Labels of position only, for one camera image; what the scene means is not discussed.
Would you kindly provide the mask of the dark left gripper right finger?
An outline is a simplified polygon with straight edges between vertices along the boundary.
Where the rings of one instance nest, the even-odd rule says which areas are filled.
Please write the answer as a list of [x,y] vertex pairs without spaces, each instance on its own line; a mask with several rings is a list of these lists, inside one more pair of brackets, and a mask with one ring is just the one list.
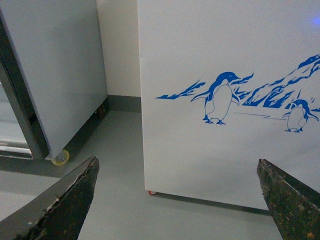
[[284,240],[320,238],[320,193],[266,159],[257,175],[263,198]]

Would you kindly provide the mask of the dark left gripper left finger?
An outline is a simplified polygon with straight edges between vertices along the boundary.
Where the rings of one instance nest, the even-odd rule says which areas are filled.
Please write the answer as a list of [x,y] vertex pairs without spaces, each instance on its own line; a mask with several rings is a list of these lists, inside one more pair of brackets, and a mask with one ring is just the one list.
[[0,222],[2,240],[76,240],[91,207],[100,170],[91,156]]

